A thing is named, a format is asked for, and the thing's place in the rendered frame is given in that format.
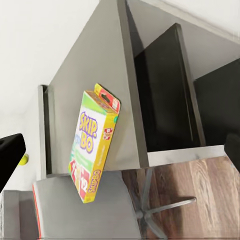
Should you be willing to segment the board game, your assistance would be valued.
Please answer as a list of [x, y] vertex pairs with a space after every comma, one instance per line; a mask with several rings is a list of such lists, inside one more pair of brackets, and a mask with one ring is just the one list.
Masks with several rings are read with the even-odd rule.
[[68, 172], [84, 204], [95, 200], [120, 108], [98, 83], [83, 92]]

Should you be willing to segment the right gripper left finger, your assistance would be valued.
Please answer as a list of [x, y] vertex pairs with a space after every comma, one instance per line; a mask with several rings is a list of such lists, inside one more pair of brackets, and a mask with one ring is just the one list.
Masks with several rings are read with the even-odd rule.
[[0, 191], [3, 190], [25, 152], [24, 136], [20, 133], [0, 138]]

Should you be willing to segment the tennis ball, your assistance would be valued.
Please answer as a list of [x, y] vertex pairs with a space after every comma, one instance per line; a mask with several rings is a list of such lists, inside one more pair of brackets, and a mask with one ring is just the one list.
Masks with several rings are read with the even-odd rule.
[[29, 156], [27, 154], [24, 154], [18, 164], [21, 166], [24, 166], [25, 164], [28, 163], [28, 161], [29, 161]]

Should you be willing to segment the toy box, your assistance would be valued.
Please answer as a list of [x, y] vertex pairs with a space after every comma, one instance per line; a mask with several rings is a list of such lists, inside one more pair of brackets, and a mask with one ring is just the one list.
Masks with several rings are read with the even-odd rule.
[[2, 191], [0, 240], [40, 240], [33, 190]]

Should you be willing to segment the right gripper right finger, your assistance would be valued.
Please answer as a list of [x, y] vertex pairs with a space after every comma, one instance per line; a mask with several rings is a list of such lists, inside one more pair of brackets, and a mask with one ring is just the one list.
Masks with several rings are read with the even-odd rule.
[[240, 135], [236, 133], [229, 133], [227, 135], [224, 151], [234, 166], [240, 173]]

